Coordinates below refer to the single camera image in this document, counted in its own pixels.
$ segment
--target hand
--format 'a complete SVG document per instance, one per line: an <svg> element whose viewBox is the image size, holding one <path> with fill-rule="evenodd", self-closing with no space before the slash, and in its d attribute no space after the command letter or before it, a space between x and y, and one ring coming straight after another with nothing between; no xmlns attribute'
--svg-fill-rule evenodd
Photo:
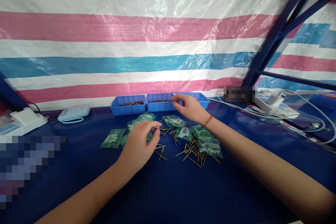
<svg viewBox="0 0 336 224"><path fill-rule="evenodd" d="M173 106L182 115L201 125L204 125L211 117L211 115L201 106L195 97L177 94L171 97L171 100L175 100L175 102L173 102Z"/></svg>
<svg viewBox="0 0 336 224"><path fill-rule="evenodd" d="M149 160L160 140L160 126L162 123L157 121L143 121L138 123L130 133L125 147L117 161L123 168L137 173ZM153 131L152 139L146 144L148 132Z"/></svg>

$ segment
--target metal bar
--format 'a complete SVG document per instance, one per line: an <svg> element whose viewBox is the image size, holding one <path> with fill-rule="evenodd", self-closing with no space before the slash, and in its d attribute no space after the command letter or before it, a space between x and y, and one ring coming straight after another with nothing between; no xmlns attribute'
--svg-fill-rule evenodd
<svg viewBox="0 0 336 224"><path fill-rule="evenodd" d="M262 49L256 53L254 56L250 70L248 71L242 86L253 86L259 78L259 74L257 73L258 70L264 70L274 53L277 51L279 45L283 41L282 39L278 39L278 36L282 29L285 27L288 17L291 14L294 7L297 5L297 8L294 10L294 14L298 15L303 8L303 2L307 0L289 0L287 5L285 6L283 12L279 16L279 19L274 24L272 30L270 31L267 39L263 43Z"/></svg>
<svg viewBox="0 0 336 224"><path fill-rule="evenodd" d="M293 77L293 76L288 76L288 75L282 75L278 73L271 73L267 71L258 71L258 75L266 75L269 77L274 77L286 81L292 81L292 82L297 82L305 85L310 85L310 86L315 86L318 88L323 88L323 89L329 89L329 90L334 90L336 91L336 85L331 84L331 83L325 83L325 82L320 82L316 80L309 80L309 79L303 79L303 78L298 78L298 77Z"/></svg>
<svg viewBox="0 0 336 224"><path fill-rule="evenodd" d="M0 73L0 102L13 112L28 107L27 103L7 84L2 73Z"/></svg>
<svg viewBox="0 0 336 224"><path fill-rule="evenodd" d="M310 6L305 12L300 16L294 19L292 22L289 22L288 25L280 33L279 38L285 37L289 32L291 32L295 27L304 22L307 18L316 13L319 9L329 3L331 0L318 0L312 6Z"/></svg>
<svg viewBox="0 0 336 224"><path fill-rule="evenodd" d="M289 125L291 125L291 126L297 128L298 130L307 130L307 129L302 128L301 126L299 126L299 125L297 125L297 124L295 124L295 123L293 123L292 121L289 121L289 120L287 120L287 119L283 119L283 121L284 121L285 123L288 123ZM314 132L305 132L305 133L306 133L308 136L310 136L310 137L314 137L314 138L316 138L317 140L319 140L319 141L321 141L321 142L326 142L326 141L327 141L327 140L324 139L323 137L316 135ZM331 142L331 143L327 143L327 145L331 145L331 146L334 147L334 146L335 146L335 143Z"/></svg>

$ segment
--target left hand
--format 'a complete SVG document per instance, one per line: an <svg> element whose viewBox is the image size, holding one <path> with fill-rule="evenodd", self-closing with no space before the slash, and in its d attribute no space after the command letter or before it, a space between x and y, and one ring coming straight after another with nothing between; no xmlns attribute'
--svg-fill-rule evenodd
<svg viewBox="0 0 336 224"><path fill-rule="evenodd" d="M157 121L143 121L134 127L117 161L123 169L135 174L147 163L160 140L160 126L162 123ZM146 144L146 136L152 128L155 132Z"/></svg>

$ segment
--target power strip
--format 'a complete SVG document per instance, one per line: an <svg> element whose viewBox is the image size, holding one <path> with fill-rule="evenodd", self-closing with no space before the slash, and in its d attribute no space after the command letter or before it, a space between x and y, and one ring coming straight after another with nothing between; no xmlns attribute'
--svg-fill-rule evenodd
<svg viewBox="0 0 336 224"><path fill-rule="evenodd" d="M272 106L267 102L270 98L270 95L267 94L260 94L258 93L258 97L255 100L255 103L266 113L272 116L279 116L279 117L288 117L290 119L294 119L298 117L299 113L292 109L291 107L287 106L284 103L280 103L278 107Z"/></svg>
<svg viewBox="0 0 336 224"><path fill-rule="evenodd" d="M35 114L31 108L24 108L20 112L10 113L13 122L0 128L2 136L22 136L28 132L41 127L48 122L48 119L40 114Z"/></svg>

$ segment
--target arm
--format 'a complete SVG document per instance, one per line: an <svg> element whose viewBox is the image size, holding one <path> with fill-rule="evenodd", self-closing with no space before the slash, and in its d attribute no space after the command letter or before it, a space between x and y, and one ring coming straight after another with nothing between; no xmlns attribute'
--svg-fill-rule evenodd
<svg viewBox="0 0 336 224"><path fill-rule="evenodd" d="M147 163L160 140L161 125L152 121L138 123L114 165L36 224L91 223L102 207ZM146 135L152 127L156 130L146 144Z"/></svg>
<svg viewBox="0 0 336 224"><path fill-rule="evenodd" d="M191 96L178 94L174 107L184 116L204 125L211 115ZM304 223L323 223L336 207L336 196L290 163L234 131L216 118L206 128L249 171Z"/></svg>

